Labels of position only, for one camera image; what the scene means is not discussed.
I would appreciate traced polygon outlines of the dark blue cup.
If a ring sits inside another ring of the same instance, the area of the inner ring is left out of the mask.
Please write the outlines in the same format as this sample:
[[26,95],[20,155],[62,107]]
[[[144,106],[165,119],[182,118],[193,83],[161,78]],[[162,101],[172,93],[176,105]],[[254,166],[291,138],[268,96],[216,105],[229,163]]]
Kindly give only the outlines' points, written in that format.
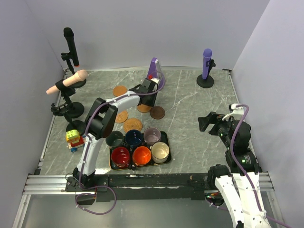
[[143,143],[143,135],[138,130],[129,130],[125,134],[125,142],[129,147],[138,147]]

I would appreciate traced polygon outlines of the purple metronome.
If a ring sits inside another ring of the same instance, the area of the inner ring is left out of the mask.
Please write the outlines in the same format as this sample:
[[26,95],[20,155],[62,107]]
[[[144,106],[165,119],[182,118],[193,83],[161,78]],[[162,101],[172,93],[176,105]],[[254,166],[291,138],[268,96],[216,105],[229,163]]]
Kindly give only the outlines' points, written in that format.
[[152,58],[146,78],[147,79],[157,78],[159,88],[164,86],[165,83],[164,74],[161,63],[158,60],[158,58],[156,57]]

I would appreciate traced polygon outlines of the black arm base beam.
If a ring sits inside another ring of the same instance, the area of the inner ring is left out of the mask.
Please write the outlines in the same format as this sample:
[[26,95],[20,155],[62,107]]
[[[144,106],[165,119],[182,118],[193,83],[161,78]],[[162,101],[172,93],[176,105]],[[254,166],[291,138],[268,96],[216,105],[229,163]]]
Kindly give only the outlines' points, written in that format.
[[117,200],[204,200],[218,192],[215,184],[208,182],[207,173],[181,174],[103,174],[95,175],[85,186],[68,177],[65,192],[95,193],[97,202]]

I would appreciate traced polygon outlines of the purple microphone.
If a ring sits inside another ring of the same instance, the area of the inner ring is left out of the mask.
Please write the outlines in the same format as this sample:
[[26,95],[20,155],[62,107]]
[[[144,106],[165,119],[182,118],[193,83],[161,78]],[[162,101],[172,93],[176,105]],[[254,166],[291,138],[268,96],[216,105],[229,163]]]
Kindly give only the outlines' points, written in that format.
[[209,66],[212,58],[212,50],[207,48],[203,52],[203,69],[202,69],[202,79],[207,79],[209,75]]

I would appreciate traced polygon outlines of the beige microphone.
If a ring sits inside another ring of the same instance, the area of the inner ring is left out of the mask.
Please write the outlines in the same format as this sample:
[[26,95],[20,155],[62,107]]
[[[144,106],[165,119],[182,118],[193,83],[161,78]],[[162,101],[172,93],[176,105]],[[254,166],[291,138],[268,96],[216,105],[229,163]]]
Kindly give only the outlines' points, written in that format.
[[[64,86],[67,87],[67,86],[71,86],[71,85],[73,85],[77,82],[84,81],[87,77],[88,77],[88,73],[87,73],[86,70],[79,70],[74,75],[72,75],[71,77],[63,80],[62,83],[63,83]],[[53,94],[57,91],[59,91],[59,88],[56,85],[54,85],[51,88],[49,88],[46,91],[46,93],[48,95],[50,95],[50,94]]]

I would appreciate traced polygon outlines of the lilac cup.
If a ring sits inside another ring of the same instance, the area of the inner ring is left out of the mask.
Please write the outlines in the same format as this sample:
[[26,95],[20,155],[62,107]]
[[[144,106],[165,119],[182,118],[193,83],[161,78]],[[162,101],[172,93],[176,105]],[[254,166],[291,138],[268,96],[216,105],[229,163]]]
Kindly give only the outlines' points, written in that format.
[[143,138],[148,146],[152,146],[161,140],[161,132],[158,128],[149,127],[145,129]]

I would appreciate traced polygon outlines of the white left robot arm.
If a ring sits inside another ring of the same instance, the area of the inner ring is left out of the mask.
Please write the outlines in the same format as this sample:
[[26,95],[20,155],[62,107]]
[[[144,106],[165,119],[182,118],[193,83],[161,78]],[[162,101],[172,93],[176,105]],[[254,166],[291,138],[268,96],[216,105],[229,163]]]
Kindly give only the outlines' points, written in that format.
[[139,105],[153,105],[160,90],[162,86],[159,86],[156,78],[146,78],[142,84],[131,88],[123,95],[107,100],[95,100],[85,120],[86,137],[83,153],[73,171],[73,177],[81,190],[88,191],[94,185],[96,160],[104,139],[114,128],[117,114]]

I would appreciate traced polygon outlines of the woven rattan coaster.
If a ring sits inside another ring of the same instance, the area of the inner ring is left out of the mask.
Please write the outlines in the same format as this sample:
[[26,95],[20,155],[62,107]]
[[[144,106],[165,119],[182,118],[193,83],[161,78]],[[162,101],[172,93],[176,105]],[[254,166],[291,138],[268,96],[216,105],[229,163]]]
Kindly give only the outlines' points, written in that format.
[[117,114],[115,122],[120,124],[125,122],[128,119],[128,112],[127,111],[122,111],[120,113]]
[[130,130],[141,131],[143,128],[142,122],[137,118],[130,118],[124,122],[123,130],[127,133]]

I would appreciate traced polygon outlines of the black purple-microphone stand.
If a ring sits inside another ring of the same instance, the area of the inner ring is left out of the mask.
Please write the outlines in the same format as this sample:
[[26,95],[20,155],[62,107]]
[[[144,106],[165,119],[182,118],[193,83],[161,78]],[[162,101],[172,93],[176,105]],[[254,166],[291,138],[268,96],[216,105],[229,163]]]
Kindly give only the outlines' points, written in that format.
[[211,87],[213,87],[213,85],[214,85],[214,79],[210,75],[210,71],[215,66],[216,66],[216,64],[215,64],[214,59],[211,59],[210,66],[209,66],[209,75],[208,75],[207,79],[205,79],[205,80],[202,79],[202,74],[197,77],[196,82],[197,82],[197,84],[200,87],[202,87],[202,88],[211,88]]

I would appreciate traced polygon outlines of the dark green cup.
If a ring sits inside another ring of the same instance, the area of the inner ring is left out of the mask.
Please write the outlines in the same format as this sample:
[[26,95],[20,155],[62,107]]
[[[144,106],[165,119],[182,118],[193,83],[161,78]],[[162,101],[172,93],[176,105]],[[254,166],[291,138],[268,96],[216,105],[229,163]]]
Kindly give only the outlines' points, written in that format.
[[124,135],[120,131],[112,131],[110,135],[105,139],[105,142],[110,149],[120,147],[124,143]]

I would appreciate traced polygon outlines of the orange cup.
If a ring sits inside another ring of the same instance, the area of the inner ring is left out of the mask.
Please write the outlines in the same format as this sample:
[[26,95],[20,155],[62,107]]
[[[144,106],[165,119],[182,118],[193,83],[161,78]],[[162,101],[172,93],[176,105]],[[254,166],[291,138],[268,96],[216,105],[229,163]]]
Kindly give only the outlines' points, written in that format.
[[152,158],[151,151],[148,147],[140,146],[133,152],[133,162],[137,166],[144,166],[150,162]]

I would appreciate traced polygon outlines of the woven rattan coaster front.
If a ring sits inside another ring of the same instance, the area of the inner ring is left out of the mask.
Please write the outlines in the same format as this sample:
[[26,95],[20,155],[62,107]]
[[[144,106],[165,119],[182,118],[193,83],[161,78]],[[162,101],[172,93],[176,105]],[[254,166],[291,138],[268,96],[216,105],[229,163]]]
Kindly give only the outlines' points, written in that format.
[[137,118],[130,118],[124,122],[123,130],[127,133],[130,130],[141,131],[143,128],[142,122]]

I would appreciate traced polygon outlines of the dark walnut coaster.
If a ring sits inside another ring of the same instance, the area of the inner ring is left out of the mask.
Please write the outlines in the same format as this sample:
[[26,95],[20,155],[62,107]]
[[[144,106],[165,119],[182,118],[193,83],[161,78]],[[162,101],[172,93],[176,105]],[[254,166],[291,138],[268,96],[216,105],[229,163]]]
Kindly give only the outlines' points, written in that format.
[[150,116],[153,119],[162,119],[165,116],[165,110],[161,106],[155,106],[150,111]]

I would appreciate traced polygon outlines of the cream cup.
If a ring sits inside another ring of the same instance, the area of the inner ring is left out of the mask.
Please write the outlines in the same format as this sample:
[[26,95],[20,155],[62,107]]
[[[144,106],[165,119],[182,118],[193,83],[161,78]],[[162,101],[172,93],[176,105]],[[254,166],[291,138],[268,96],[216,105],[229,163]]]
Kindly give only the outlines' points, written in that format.
[[162,142],[157,142],[151,147],[152,159],[155,163],[164,163],[170,153],[169,146]]

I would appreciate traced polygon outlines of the black microphone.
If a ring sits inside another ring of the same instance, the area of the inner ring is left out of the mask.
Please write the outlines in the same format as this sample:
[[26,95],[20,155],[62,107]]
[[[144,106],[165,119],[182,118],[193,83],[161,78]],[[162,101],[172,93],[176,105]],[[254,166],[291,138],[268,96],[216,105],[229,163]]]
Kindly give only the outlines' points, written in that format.
[[67,45],[69,48],[69,57],[72,59],[74,66],[78,67],[79,66],[79,60],[78,60],[78,55],[76,51],[76,45],[74,41],[74,33],[71,28],[66,27],[63,30],[64,37],[67,41]]

